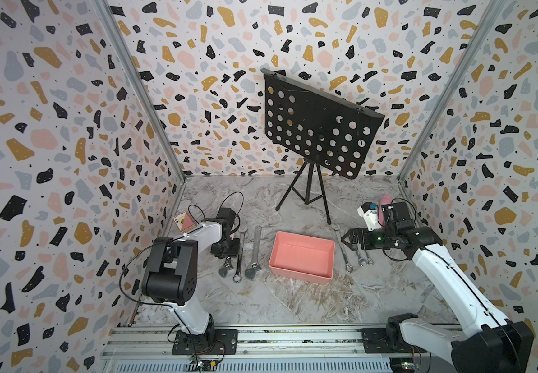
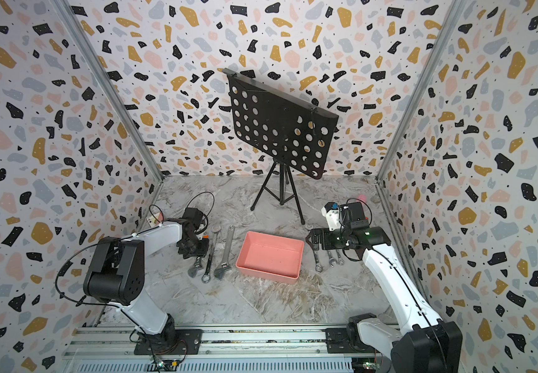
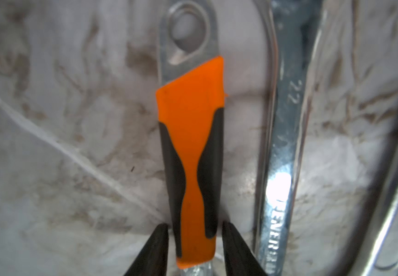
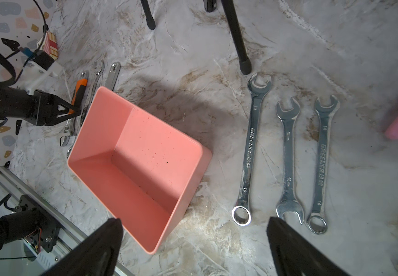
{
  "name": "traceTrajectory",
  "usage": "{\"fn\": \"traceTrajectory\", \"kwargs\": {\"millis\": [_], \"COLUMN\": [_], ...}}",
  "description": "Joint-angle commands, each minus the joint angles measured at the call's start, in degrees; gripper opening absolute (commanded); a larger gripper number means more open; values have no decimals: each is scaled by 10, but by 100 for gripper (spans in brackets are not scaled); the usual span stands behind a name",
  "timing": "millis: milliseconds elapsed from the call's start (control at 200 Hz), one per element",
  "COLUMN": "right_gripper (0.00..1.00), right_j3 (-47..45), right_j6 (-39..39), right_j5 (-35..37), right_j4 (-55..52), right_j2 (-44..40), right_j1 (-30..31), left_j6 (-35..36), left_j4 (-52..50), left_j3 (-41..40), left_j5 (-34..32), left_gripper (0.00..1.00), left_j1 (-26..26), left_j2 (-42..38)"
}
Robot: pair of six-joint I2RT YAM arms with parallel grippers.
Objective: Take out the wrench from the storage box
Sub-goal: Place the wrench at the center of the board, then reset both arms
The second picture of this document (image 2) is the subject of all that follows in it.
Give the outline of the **large silver combination wrench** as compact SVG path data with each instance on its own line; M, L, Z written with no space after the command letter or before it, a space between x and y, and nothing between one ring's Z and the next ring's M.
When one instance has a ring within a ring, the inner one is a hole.
M315 261L315 271L317 273L321 273L323 271L323 266L320 263L319 252L319 250L312 250L312 255Z

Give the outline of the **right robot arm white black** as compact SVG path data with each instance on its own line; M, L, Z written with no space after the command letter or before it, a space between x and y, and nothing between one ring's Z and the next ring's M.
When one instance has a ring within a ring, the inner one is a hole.
M313 252L354 250L378 281L396 318L390 326L367 313L348 320L343 345L357 352L373 350L381 362L375 372L457 372L462 333L454 322L445 322L429 305L404 270L391 239L380 227L351 233L314 228L306 236Z

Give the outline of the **small silver combination wrench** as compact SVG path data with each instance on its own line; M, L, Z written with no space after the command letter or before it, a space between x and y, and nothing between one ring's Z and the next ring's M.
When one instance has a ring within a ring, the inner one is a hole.
M336 250L336 255L337 255L337 263L340 266L343 266L344 265L344 260L343 260L343 256L342 256L340 250Z

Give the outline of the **large silver adjustable wrench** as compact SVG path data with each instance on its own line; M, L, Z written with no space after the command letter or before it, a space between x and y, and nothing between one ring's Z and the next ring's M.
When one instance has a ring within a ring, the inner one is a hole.
M230 225L228 227L228 234L225 241L225 247L222 254L222 261L219 266L214 270L214 277L218 280L222 280L227 272L231 270L231 265L229 263L230 252L232 248L232 241L235 233L235 226Z

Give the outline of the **orange handled adjustable wrench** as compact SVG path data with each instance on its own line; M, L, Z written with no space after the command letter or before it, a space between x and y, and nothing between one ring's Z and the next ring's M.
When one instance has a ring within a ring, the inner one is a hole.
M187 275L190 278L195 278L197 276L197 273L203 268L202 259L202 256L197 256L193 265L188 269Z

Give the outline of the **pink plastic storage box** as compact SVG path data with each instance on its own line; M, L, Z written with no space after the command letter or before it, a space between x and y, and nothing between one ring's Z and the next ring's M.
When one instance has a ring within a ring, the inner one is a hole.
M248 232L236 261L241 274L284 284L298 281L305 243L265 233Z

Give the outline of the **silver ring end combination wrench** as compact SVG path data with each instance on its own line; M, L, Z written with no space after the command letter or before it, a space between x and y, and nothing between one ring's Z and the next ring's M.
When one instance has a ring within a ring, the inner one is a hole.
M204 284L208 284L211 280L211 267L212 267L212 263L214 259L214 252L215 252L218 236L219 236L219 233L215 233L214 238L210 242L211 246L210 246L210 249L208 250L208 261L206 263L205 272L201 278L201 281Z

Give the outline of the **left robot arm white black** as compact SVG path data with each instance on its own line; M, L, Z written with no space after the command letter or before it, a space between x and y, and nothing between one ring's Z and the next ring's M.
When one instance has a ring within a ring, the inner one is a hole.
M145 290L145 259L172 246L185 259L204 256L209 244L203 236L207 227L207 223L189 219L169 219L124 238L104 237L93 246L95 252L82 286L84 297L70 298L58 284L72 266L72 259L56 273L55 290L76 306L86 304L85 298L91 297L94 306L115 307L143 337L173 345L177 339L173 317L163 312Z

